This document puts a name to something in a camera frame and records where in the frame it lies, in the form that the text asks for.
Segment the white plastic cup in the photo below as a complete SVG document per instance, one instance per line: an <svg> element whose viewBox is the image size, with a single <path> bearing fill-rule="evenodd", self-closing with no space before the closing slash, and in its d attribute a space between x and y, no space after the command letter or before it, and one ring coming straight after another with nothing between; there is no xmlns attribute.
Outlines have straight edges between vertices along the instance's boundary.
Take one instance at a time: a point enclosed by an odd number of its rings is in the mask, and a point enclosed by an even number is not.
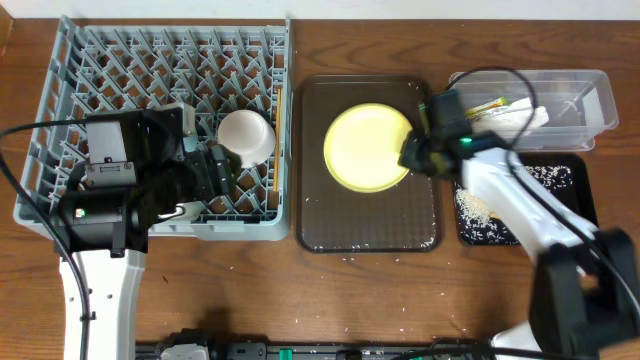
<svg viewBox="0 0 640 360"><path fill-rule="evenodd" d="M170 210L168 213L160 214L158 216L158 222L166 222L166 221L194 221L200 215L200 213L204 209L204 204L202 201L194 201L187 203L179 203L175 206L173 210Z"/></svg>

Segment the green orange snack wrapper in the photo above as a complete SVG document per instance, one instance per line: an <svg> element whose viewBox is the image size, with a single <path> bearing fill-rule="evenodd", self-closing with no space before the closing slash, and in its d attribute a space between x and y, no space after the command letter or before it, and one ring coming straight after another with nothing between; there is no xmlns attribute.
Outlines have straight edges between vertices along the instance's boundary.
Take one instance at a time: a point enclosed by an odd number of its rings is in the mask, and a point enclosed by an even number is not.
<svg viewBox="0 0 640 360"><path fill-rule="evenodd" d="M477 118L485 113L487 113L488 111L495 109L495 108L501 108L504 106L508 106L509 103L506 100L505 97L499 97L495 100L492 100L490 102L472 107L468 110L465 111L465 115L468 119L474 119Z"/></svg>

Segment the white pink bowl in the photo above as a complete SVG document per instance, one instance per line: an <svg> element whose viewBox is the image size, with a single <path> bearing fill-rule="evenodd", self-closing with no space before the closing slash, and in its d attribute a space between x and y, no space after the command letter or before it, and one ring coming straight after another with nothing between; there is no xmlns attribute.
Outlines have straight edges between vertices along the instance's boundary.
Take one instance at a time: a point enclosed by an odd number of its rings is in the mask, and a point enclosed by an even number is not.
<svg viewBox="0 0 640 360"><path fill-rule="evenodd" d="M242 168L267 161L276 146L271 125L257 112L237 110L224 117L217 130L218 143L240 158Z"/></svg>

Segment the yellow round plate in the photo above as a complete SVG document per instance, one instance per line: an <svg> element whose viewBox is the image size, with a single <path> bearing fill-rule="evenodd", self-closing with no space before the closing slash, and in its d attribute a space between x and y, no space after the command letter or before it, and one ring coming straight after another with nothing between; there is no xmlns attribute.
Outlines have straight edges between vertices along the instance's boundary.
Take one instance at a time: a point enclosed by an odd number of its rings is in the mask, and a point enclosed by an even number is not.
<svg viewBox="0 0 640 360"><path fill-rule="evenodd" d="M409 173L399 164L412 130L399 110L379 103L353 106L332 122L323 156L331 176L358 193L377 193L397 185Z"/></svg>

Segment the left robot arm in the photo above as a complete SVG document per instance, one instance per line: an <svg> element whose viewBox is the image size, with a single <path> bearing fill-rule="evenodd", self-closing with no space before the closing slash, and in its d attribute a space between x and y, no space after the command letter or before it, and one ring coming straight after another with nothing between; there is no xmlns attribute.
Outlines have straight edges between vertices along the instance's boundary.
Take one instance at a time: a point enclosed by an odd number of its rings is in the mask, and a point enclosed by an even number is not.
<svg viewBox="0 0 640 360"><path fill-rule="evenodd" d="M52 222L69 254L59 272L65 295L67 359L131 359L149 230L185 214L189 202L233 191L241 160L199 145L187 109L87 116L89 157L76 164Z"/></svg>

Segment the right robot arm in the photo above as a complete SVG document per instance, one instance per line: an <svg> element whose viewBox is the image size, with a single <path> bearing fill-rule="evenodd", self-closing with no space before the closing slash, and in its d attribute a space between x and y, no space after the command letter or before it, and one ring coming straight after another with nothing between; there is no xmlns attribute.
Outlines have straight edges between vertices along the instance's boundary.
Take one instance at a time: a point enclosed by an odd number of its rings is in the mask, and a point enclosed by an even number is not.
<svg viewBox="0 0 640 360"><path fill-rule="evenodd" d="M494 211L535 265L529 319L471 352L494 359L596 359L639 336L634 243L603 231L535 180L499 135L473 132L456 91L419 108L399 163L453 179Z"/></svg>

